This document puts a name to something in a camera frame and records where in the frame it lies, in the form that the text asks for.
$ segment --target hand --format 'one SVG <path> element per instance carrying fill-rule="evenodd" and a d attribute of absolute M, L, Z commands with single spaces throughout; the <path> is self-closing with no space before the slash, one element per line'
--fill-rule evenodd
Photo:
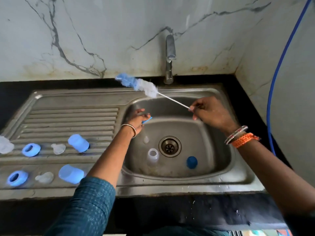
<path fill-rule="evenodd" d="M 129 119 L 129 121 L 127 122 L 128 124 L 132 125 L 136 129 L 137 134 L 139 134 L 139 132 L 141 132 L 142 130 L 142 127 L 143 127 L 142 121 L 148 120 L 151 117 L 149 113 L 146 115 L 138 115 L 138 113 L 141 113 L 144 110 L 145 110 L 144 108 L 137 109 L 132 115 L 132 117 Z"/>
<path fill-rule="evenodd" d="M 218 128 L 227 136 L 239 128 L 221 101 L 214 96 L 197 99 L 190 106 L 190 110 L 194 113 L 193 120 L 200 118 L 204 123 Z"/>

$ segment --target sink basin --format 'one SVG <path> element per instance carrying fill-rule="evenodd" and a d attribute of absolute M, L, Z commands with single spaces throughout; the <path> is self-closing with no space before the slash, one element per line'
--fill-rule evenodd
<path fill-rule="evenodd" d="M 220 85 L 167 86 L 159 91 L 189 106 L 195 99 L 216 96 L 233 115 L 232 107 Z M 34 92 L 17 111 L 2 136 L 15 147 L 0 155 L 0 199 L 65 197 L 74 193 L 76 185 L 58 178 L 65 164 L 87 173 L 109 146 L 121 124 L 138 108 L 145 108 L 152 119 L 130 143 L 119 175 L 116 196 L 151 196 L 174 194 L 223 194 L 260 192 L 263 185 L 225 136 L 200 120 L 193 121 L 187 108 L 162 96 L 147 98 L 130 88 L 49 90 Z M 78 153 L 67 142 L 72 134 L 80 134 L 90 148 Z M 41 146 L 34 157 L 21 150 L 28 143 Z M 55 155 L 51 144 L 65 144 L 64 153 Z M 147 160 L 148 151 L 159 153 L 156 163 Z M 198 161 L 187 166 L 188 157 Z M 27 181 L 13 188 L 6 184 L 9 175 L 23 170 Z M 50 184 L 35 180 L 37 175 L 51 172 Z"/>
<path fill-rule="evenodd" d="M 187 106 L 195 100 L 192 97 L 174 99 Z M 210 177 L 230 164 L 231 151 L 224 144 L 225 136 L 200 120 L 192 120 L 187 108 L 167 98 L 135 100 L 128 107 L 124 121 L 137 108 L 145 108 L 153 118 L 130 143 L 124 166 L 131 172 L 155 178 Z M 147 160 L 151 148 L 159 151 L 155 164 Z M 186 165 L 189 156 L 198 160 L 194 169 Z"/>

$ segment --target drain strainer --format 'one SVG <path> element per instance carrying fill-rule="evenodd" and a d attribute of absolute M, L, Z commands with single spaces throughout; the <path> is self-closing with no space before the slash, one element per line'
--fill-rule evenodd
<path fill-rule="evenodd" d="M 175 157 L 181 151 L 180 141 L 173 136 L 163 137 L 159 142 L 160 152 L 167 157 Z"/>

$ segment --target bangle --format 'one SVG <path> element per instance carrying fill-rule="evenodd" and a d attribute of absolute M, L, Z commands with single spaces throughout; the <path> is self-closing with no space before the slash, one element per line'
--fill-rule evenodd
<path fill-rule="evenodd" d="M 232 145 L 236 148 L 239 148 L 240 146 L 244 145 L 245 143 L 249 142 L 251 139 L 260 140 L 259 137 L 255 136 L 254 134 L 247 133 L 243 136 L 241 136 L 239 139 L 236 139 L 234 142 L 232 142 Z"/>
<path fill-rule="evenodd" d="M 248 129 L 247 126 L 241 126 L 238 130 L 236 130 L 230 136 L 228 136 L 224 143 L 228 145 L 240 132 L 245 131 L 247 129 Z"/>
<path fill-rule="evenodd" d="M 133 130 L 134 133 L 135 133 L 135 135 L 134 135 L 132 138 L 135 138 L 135 137 L 136 137 L 136 135 L 137 135 L 137 130 L 135 129 L 134 126 L 132 126 L 131 124 L 122 124 L 121 127 L 122 127 L 122 126 L 129 126 L 129 127 L 131 127 L 132 130 Z"/>

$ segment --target faucet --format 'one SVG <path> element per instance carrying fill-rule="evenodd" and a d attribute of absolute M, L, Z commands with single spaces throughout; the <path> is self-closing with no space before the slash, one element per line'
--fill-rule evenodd
<path fill-rule="evenodd" d="M 173 83 L 172 60 L 176 59 L 175 40 L 174 36 L 166 37 L 166 68 L 165 68 L 165 84 Z"/>

